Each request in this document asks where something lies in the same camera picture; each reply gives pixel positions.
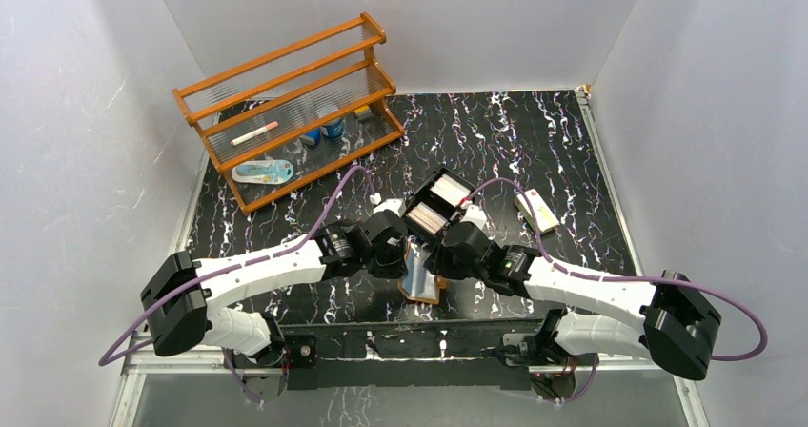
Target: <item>orange wooden rack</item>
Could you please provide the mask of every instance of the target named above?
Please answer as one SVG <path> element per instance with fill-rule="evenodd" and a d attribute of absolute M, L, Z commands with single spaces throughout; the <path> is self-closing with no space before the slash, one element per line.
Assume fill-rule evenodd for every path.
<path fill-rule="evenodd" d="M 324 174 L 349 164 L 401 137 L 404 128 L 387 106 L 385 97 L 395 84 L 379 66 L 376 44 L 384 44 L 384 30 L 367 13 L 270 52 L 231 70 L 174 90 L 177 105 L 196 129 L 211 162 L 224 176 L 244 213 L 272 203 Z M 232 179 L 238 165 L 265 156 L 286 143 L 339 117 L 370 106 L 374 124 L 386 124 L 373 142 L 333 159 L 316 170 L 298 173 L 279 186 L 245 185 Z M 220 115 L 244 110 L 220 120 Z M 277 120 L 279 128 L 232 146 L 230 140 Z"/>

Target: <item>pink marker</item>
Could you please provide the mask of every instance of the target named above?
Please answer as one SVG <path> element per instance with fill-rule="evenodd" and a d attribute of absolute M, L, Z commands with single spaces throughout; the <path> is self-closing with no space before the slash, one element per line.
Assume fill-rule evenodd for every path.
<path fill-rule="evenodd" d="M 251 139 L 255 138 L 256 136 L 258 136 L 261 133 L 266 133 L 266 132 L 274 129 L 275 127 L 277 127 L 277 121 L 276 120 L 274 122 L 270 122 L 269 124 L 261 127 L 260 129 L 255 129 L 252 132 L 249 132 L 249 133 L 247 133 L 247 134 L 245 134 L 243 136 L 239 136 L 239 137 L 235 138 L 233 141 L 230 142 L 230 144 L 231 144 L 231 146 L 234 146 L 234 147 L 238 146 L 239 144 L 241 144 L 241 143 L 243 143 L 245 141 L 250 141 Z"/>

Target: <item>gray wall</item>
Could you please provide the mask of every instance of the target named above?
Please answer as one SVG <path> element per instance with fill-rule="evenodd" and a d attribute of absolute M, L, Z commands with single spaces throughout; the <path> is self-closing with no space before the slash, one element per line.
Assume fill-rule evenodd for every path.
<path fill-rule="evenodd" d="M 595 80 L 636 0 L 166 0 L 211 75 L 366 10 L 400 92 L 557 89 Z"/>
<path fill-rule="evenodd" d="M 162 0 L 0 0 L 0 424 L 109 422 L 120 365 L 201 143 L 202 77 Z"/>
<path fill-rule="evenodd" d="M 805 425 L 808 0 L 638 0 L 594 86 L 647 275 L 677 269 L 758 312 L 769 349 L 713 362 L 711 425 Z M 717 351 L 755 344 L 724 314 Z"/>

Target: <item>black tabletop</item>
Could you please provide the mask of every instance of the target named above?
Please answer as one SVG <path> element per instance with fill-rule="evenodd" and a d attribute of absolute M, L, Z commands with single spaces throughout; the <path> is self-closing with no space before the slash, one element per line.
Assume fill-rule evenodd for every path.
<path fill-rule="evenodd" d="M 372 172 L 382 198 L 405 197 L 440 165 L 476 185 L 508 177 L 524 189 L 537 189 L 561 221 L 543 236 L 550 254 L 614 274 L 635 273 L 573 91 L 397 95 L 388 103 L 407 129 L 404 137 L 358 161 Z M 243 214 L 209 165 L 188 243 L 192 256 L 241 254 L 305 233 L 347 169 Z M 367 196 L 357 176 L 332 218 L 367 217 L 372 209 Z M 482 198 L 489 235 L 500 243 L 530 242 L 509 188 L 494 185 Z M 498 295 L 473 280 L 450 282 L 438 305 L 413 303 L 396 281 L 362 273 L 257 295 L 242 306 L 269 311 L 287 325 L 541 317 L 545 311 L 544 305 Z"/>

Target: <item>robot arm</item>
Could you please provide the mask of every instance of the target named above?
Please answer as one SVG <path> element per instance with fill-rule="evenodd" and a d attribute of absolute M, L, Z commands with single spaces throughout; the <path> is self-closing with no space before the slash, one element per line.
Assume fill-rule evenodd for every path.
<path fill-rule="evenodd" d="M 364 222 L 328 225 L 291 253 L 278 255 L 298 240 L 224 259 L 191 261 L 187 252 L 170 256 L 141 295 L 145 309 L 194 276 L 205 280 L 149 318 L 155 352 L 172 356 L 201 343 L 274 365 L 285 350 L 275 319 L 228 305 L 295 284 L 348 277 L 361 269 L 399 279 L 413 270 L 406 255 L 416 244 L 424 254 L 423 268 L 434 275 L 475 278 L 501 295 L 558 302 L 593 313 L 553 310 L 538 334 L 527 337 L 516 350 L 503 343 L 500 356 L 516 352 L 520 361 L 534 365 L 589 353 L 620 354 L 650 358 L 677 376 L 704 379 L 720 315 L 700 293 L 580 279 L 563 273 L 536 249 L 500 247 L 481 230 L 485 214 L 474 205 L 464 206 L 471 190 L 465 181 L 441 170 L 407 203 L 388 200 Z M 564 267 L 586 275 L 615 276 Z M 687 280 L 680 274 L 663 276 Z"/>

